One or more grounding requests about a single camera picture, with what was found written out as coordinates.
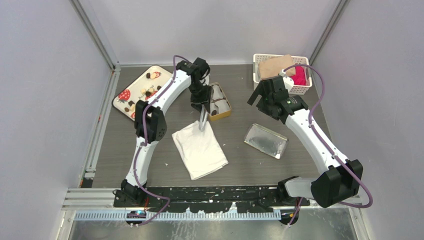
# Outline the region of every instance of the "white towel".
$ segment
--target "white towel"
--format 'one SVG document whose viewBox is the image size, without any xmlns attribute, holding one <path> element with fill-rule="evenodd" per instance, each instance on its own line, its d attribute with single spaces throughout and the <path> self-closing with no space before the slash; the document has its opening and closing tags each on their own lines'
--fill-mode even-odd
<svg viewBox="0 0 424 240">
<path fill-rule="evenodd" d="M 211 174 L 228 164 L 208 121 L 203 131 L 199 130 L 199 121 L 195 121 L 172 134 L 172 139 L 191 180 Z"/>
</svg>

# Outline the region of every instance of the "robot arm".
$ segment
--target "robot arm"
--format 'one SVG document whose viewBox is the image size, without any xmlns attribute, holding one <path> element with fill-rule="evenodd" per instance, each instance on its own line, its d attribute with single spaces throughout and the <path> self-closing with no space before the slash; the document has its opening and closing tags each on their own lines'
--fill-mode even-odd
<svg viewBox="0 0 424 240">
<path fill-rule="evenodd" d="M 296 197 L 315 199 L 323 208 L 350 198 L 358 193 L 359 184 L 352 176 L 334 159 L 334 156 L 318 139 L 309 126 L 308 116 L 310 111 L 303 99 L 298 96 L 289 96 L 287 86 L 291 79 L 286 76 L 262 80 L 251 95 L 248 104 L 252 105 L 256 98 L 261 98 L 257 103 L 258 109 L 268 116 L 280 120 L 292 130 L 311 155 L 320 177 L 301 178 L 290 177 L 278 183 L 277 190 L 285 202 L 293 202 Z M 361 178 L 363 167 L 358 160 L 350 161 L 328 139 L 321 128 L 312 118 L 312 124 L 325 142 L 334 149 L 337 155 L 354 173 Z"/>
<path fill-rule="evenodd" d="M 136 103 L 134 127 L 137 139 L 135 153 L 131 167 L 121 183 L 121 190 L 117 190 L 115 193 L 117 199 L 120 199 L 119 202 L 124 205 L 137 205 L 144 201 L 146 193 L 138 187 L 133 166 L 135 164 L 139 183 L 142 186 L 146 186 L 147 172 L 153 151 L 167 131 L 165 113 L 185 89 L 188 88 L 191 92 L 191 106 L 201 112 L 200 120 L 204 120 L 206 112 L 210 110 L 211 87 L 208 79 L 205 79 L 209 71 L 209 65 L 201 58 L 197 58 L 193 63 L 181 61 L 176 65 L 175 78 L 169 79 L 154 97 L 150 98 L 153 103 L 150 107 L 148 107 L 149 103 L 143 100 L 139 100 Z M 145 122 L 143 122 L 143 112 L 147 107 L 147 115 Z M 147 130 L 147 139 L 144 136 L 144 127 Z"/>
</svg>

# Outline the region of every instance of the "plastic basket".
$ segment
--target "plastic basket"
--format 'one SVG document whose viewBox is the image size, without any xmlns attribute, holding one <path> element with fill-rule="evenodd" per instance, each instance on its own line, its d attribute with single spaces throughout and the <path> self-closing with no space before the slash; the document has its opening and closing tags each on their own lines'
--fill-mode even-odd
<svg viewBox="0 0 424 240">
<path fill-rule="evenodd" d="M 258 75 L 258 65 L 260 62 L 265 61 L 267 59 L 281 57 L 283 55 L 273 55 L 273 54 L 260 54 L 256 53 L 253 55 L 253 89 L 256 89 L 256 87 L 259 84 L 259 81 L 261 80 Z M 309 65 L 309 60 L 307 57 L 304 56 L 291 56 L 293 59 L 294 64 L 307 64 Z M 312 87 L 312 77 L 310 70 L 307 67 L 303 67 L 306 74 L 306 85 L 294 85 L 293 88 L 288 92 L 289 94 L 297 94 L 297 95 L 304 95 L 306 91 Z"/>
</svg>

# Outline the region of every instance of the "gray wall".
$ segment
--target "gray wall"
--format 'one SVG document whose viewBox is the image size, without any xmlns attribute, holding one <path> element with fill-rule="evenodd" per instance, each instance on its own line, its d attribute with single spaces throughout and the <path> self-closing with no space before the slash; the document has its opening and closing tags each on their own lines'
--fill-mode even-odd
<svg viewBox="0 0 424 240">
<path fill-rule="evenodd" d="M 109 75 L 69 1 L 0 1 L 0 239 L 57 233 Z"/>
<path fill-rule="evenodd" d="M 121 64 L 252 63 L 253 54 L 309 57 L 338 0 L 84 0 Z"/>
<path fill-rule="evenodd" d="M 353 0 L 314 64 L 332 139 L 364 166 L 375 239 L 424 236 L 423 10 L 421 0 Z"/>
</svg>

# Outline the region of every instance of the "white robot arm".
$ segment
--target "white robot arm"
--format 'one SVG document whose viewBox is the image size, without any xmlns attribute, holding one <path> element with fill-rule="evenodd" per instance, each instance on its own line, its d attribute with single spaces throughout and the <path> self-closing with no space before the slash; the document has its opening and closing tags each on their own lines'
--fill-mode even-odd
<svg viewBox="0 0 424 240">
<path fill-rule="evenodd" d="M 159 96 L 161 91 L 165 90 L 166 87 L 169 84 L 171 84 L 171 81 L 172 81 L 172 78 L 168 82 L 166 82 L 166 84 L 155 95 Z M 158 99 L 151 106 L 151 108 L 156 108 L 156 109 L 159 108 L 163 112 L 163 115 L 165 115 L 170 105 L 185 89 L 187 89 L 190 86 L 190 84 L 191 84 L 191 77 L 187 75 L 185 71 L 177 70 L 174 83 L 167 89 L 165 93 L 163 93 L 162 96 L 160 96 L 160 99 Z M 133 171 L 134 160 L 136 157 L 137 150 L 139 149 L 139 147 L 142 146 L 142 144 L 144 144 L 145 141 L 146 140 L 143 136 L 137 137 L 134 157 L 132 159 L 130 170 L 128 171 L 128 174 L 125 177 L 128 183 L 133 186 L 137 186 L 137 182 L 134 178 L 134 171 Z M 144 185 L 147 182 L 147 171 L 149 169 L 149 164 L 150 164 L 150 160 L 152 159 L 153 151 L 155 150 L 157 144 L 158 144 L 158 141 L 155 140 L 155 141 L 152 141 L 151 143 L 148 143 L 147 146 L 143 145 L 142 150 L 137 156 L 138 158 L 136 162 L 137 176 L 139 177 L 139 182 L 142 185 Z"/>
<path fill-rule="evenodd" d="M 289 78 L 284 75 L 262 80 L 247 103 L 252 105 L 260 95 L 256 107 L 275 120 L 280 120 L 296 134 L 320 174 L 317 179 L 293 176 L 280 181 L 277 190 L 283 201 L 293 203 L 297 197 L 304 197 L 314 199 L 321 207 L 327 208 L 358 194 L 360 187 L 335 156 L 338 156 L 359 179 L 362 177 L 363 167 L 358 160 L 350 161 L 340 152 L 312 117 L 311 124 L 334 154 L 329 152 L 309 124 L 310 110 L 307 104 L 298 95 L 289 96 L 287 86 L 290 84 Z"/>
</svg>

